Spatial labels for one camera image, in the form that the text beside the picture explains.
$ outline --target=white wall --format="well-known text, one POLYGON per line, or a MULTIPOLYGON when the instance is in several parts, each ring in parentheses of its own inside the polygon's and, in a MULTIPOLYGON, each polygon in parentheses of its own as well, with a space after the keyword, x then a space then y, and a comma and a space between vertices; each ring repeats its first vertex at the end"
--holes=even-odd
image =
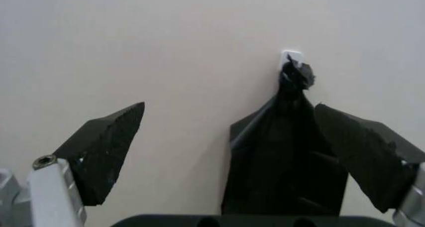
MULTIPOLYGON (((276 88, 283 48, 313 103, 424 147, 425 0, 0 0, 0 166, 25 180, 86 120, 146 101, 120 178, 88 226, 217 213, 228 126, 276 88)), ((342 212, 389 220, 350 181, 342 212)))

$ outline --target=black plastic bag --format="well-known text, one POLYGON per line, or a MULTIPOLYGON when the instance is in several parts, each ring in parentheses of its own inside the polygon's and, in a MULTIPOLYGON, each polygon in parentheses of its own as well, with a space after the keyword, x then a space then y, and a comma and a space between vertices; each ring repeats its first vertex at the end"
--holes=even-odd
POLYGON ((231 126, 222 214, 339 215, 347 172, 303 94, 313 83, 310 66, 291 60, 277 94, 231 126))

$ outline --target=hole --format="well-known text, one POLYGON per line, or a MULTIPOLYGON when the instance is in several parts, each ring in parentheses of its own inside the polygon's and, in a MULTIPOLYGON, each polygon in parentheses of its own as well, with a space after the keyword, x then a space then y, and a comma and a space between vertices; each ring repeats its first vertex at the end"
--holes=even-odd
POLYGON ((220 227, 218 221, 211 217, 202 218, 196 227, 220 227))
POLYGON ((295 221, 294 227, 317 227, 312 221, 301 218, 295 221))
POLYGON ((44 164, 51 162, 52 159, 53 159, 52 157, 46 156, 46 157, 43 157, 40 160, 38 160, 38 163, 41 164, 41 165, 44 165, 44 164))

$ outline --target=white hook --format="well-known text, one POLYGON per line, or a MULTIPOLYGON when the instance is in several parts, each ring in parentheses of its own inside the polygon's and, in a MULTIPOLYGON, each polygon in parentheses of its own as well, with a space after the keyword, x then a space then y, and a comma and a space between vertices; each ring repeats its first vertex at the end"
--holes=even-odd
POLYGON ((297 68, 300 68, 301 65, 304 63, 304 55, 300 51, 285 49, 284 51, 282 51, 282 54, 280 57, 280 62, 278 67, 279 71, 282 70, 283 64, 285 64, 286 62, 289 62, 288 55, 290 55, 293 60, 298 62, 297 68))

